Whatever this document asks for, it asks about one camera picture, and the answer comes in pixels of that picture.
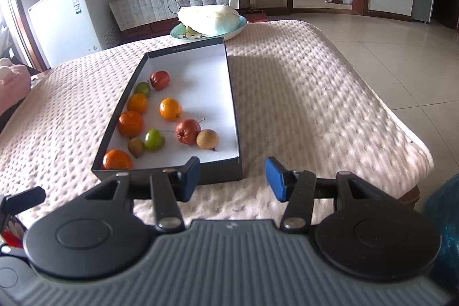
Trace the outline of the dark red small apple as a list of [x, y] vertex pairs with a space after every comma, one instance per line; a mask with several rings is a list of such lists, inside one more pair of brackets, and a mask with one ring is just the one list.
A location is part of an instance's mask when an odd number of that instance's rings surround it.
[[166, 71], [155, 71], [151, 74], [150, 84], [156, 91], [164, 90], [170, 83], [170, 75]]

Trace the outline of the green fruit with stem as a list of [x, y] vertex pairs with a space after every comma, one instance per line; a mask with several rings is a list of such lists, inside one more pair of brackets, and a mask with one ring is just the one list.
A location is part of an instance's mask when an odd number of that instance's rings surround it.
[[146, 98], [148, 98], [151, 94], [151, 88], [150, 85], [147, 81], [142, 81], [137, 84], [137, 86], [134, 89], [135, 94], [142, 94]]

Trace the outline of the grey cardboard box lid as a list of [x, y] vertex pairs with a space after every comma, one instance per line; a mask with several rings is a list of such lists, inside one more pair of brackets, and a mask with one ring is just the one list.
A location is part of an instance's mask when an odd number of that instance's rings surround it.
[[229, 58], [223, 38], [148, 52], [120, 97], [91, 170], [99, 180], [127, 171], [201, 163], [200, 183], [244, 176]]

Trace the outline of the pink plush toy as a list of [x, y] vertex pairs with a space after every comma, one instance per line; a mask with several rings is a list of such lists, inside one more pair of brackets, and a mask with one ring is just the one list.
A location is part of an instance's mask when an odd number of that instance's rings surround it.
[[31, 89], [27, 66], [15, 65], [7, 57], [1, 58], [1, 115], [23, 100]]

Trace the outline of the light blue cartoon plate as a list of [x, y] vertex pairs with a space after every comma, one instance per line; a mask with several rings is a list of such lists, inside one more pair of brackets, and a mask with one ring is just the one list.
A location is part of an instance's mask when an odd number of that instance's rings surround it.
[[222, 37], [225, 41], [228, 41], [239, 35], [247, 24], [247, 19], [241, 15], [224, 15], [209, 19], [206, 23], [197, 24], [198, 29], [181, 23], [170, 31], [170, 35], [175, 39], [190, 42], [217, 37]]

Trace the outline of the napa cabbage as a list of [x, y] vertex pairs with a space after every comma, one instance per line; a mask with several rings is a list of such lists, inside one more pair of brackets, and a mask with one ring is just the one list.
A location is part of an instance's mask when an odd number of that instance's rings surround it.
[[184, 6], [177, 17], [195, 32], [218, 36], [236, 30], [240, 24], [239, 13], [228, 5]]

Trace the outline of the pink quilted table cover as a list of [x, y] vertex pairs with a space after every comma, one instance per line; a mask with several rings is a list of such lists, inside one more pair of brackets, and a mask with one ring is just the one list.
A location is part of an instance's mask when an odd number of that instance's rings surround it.
[[[90, 54], [28, 93], [1, 132], [1, 192], [47, 193], [25, 225], [97, 184], [91, 167], [129, 78], [146, 53], [176, 44], [161, 36]], [[325, 178], [351, 171], [395, 198], [433, 170], [428, 147], [309, 23], [252, 23], [226, 50], [244, 177], [197, 188], [180, 207], [186, 221], [280, 219], [264, 177], [270, 156]]]

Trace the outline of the large orange tangerine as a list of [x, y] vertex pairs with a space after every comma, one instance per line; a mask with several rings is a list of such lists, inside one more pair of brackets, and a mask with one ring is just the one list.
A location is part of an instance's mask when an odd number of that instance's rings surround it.
[[105, 170], [129, 170], [133, 168], [133, 161], [126, 152], [113, 149], [104, 155], [102, 168]]

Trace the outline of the cloth covered tv cabinet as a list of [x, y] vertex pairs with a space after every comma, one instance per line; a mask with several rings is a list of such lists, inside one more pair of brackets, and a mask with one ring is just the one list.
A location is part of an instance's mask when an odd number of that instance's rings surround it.
[[178, 24], [182, 6], [228, 5], [239, 8], [240, 0], [114, 0], [110, 10], [125, 42], [161, 36]]

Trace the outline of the brown kiwi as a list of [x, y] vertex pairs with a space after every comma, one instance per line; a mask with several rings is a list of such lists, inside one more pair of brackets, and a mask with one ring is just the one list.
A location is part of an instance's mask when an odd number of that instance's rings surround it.
[[135, 157], [140, 158], [145, 153], [145, 145], [142, 139], [134, 137], [128, 141], [128, 150]]
[[211, 129], [201, 130], [196, 137], [196, 144], [204, 150], [216, 150], [219, 145], [219, 135]]

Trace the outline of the small orange tangerine back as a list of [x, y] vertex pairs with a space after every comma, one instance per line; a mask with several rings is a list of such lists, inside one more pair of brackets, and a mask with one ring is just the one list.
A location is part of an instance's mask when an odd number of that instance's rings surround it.
[[142, 93], [136, 93], [128, 100], [127, 109], [142, 115], [147, 111], [148, 105], [148, 98]]

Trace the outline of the green round fruit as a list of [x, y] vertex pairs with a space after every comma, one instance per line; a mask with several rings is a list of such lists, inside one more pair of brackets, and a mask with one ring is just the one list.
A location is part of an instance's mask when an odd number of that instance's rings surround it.
[[166, 139], [158, 129], [150, 129], [145, 134], [144, 145], [148, 151], [158, 151], [164, 147]]

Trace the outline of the red apple with stem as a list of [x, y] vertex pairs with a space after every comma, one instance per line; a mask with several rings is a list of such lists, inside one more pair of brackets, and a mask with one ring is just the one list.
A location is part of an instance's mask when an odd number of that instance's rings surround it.
[[178, 141], [185, 145], [195, 145], [197, 137], [201, 132], [201, 122], [203, 121], [205, 121], [205, 118], [200, 120], [185, 119], [177, 124], [175, 134]]

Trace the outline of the orange tangerine with leaf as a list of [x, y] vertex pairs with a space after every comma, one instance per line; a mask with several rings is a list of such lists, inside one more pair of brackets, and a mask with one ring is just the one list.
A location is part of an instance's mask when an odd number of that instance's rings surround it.
[[125, 137], [137, 137], [143, 128], [143, 117], [135, 111], [125, 111], [118, 118], [117, 129]]

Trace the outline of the white chest freezer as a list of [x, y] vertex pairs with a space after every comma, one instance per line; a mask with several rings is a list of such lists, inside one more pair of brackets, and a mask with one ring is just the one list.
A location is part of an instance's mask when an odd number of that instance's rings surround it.
[[112, 1], [40, 0], [28, 8], [30, 27], [47, 67], [120, 44]]

